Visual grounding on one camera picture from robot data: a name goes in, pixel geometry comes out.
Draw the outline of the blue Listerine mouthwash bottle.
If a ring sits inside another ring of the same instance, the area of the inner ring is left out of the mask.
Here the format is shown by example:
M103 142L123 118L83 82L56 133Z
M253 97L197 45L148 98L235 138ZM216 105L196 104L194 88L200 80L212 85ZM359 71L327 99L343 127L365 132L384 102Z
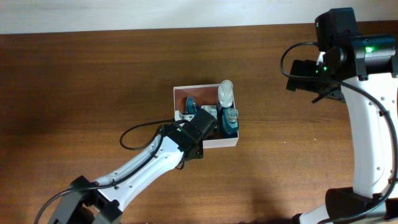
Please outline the blue Listerine mouthwash bottle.
M235 138L238 135L238 110L236 108L228 108L223 110L221 134L224 138Z

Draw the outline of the white square cardboard box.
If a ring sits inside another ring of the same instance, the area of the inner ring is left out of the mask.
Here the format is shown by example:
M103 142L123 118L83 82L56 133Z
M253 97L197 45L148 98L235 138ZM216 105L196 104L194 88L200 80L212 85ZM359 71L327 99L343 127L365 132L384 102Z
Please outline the white square cardboard box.
M183 112L188 96L192 96L199 105L216 105L218 102L218 86L219 84L210 85L191 85L191 86L175 86L174 94L174 111ZM235 147L239 140L239 134L234 138L222 138L222 136L207 139L203 141L204 149L214 149L221 147Z

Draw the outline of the blue white toothbrush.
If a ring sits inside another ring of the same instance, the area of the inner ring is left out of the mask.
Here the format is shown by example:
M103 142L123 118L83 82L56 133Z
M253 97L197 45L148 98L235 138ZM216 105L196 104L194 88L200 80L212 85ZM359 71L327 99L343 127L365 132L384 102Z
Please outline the blue white toothbrush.
M185 112L188 114L194 114L195 113L195 107L194 107L194 98L188 96L186 103L185 103Z

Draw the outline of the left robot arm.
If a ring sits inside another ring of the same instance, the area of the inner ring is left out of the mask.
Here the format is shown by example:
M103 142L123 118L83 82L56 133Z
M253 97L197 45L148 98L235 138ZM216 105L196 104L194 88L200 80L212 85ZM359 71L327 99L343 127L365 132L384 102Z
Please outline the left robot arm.
M47 205L60 201L49 222L120 223L125 208L156 178L203 158L203 141L216 125L216 118L204 109L191 120L159 121L154 136L136 157L92 182L80 176L48 200Z

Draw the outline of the green white toothpaste tube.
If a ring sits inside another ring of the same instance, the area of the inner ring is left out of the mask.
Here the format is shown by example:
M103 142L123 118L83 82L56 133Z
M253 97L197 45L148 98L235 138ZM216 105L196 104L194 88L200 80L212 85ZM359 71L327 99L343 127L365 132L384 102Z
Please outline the green white toothpaste tube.
M193 103L191 107L192 114L195 116L198 113L198 111L199 111L198 105L196 103Z

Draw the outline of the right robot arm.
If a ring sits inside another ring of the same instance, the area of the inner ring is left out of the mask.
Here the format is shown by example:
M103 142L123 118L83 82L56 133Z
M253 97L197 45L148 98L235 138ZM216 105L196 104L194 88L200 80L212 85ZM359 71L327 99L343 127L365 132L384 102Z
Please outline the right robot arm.
M315 19L317 60L295 60L287 89L343 102L354 148L350 187L329 189L318 208L294 223L387 223L397 220L397 41L363 35L352 8Z

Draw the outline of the dark purple pump bottle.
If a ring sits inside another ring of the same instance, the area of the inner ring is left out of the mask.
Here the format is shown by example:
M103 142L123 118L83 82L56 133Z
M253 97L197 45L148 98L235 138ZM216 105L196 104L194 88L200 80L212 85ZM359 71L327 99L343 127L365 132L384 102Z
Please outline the dark purple pump bottle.
M218 111L230 108L233 105L233 83L230 80L224 80L218 86Z

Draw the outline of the green white soap packet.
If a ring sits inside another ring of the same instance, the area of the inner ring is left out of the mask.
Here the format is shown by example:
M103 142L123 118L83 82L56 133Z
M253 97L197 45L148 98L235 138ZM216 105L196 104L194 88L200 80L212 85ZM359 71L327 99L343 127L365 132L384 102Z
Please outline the green white soap packet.
M211 114L215 118L218 117L218 111L216 105L203 105L201 106L201 109L206 110L207 112L209 112L209 114Z

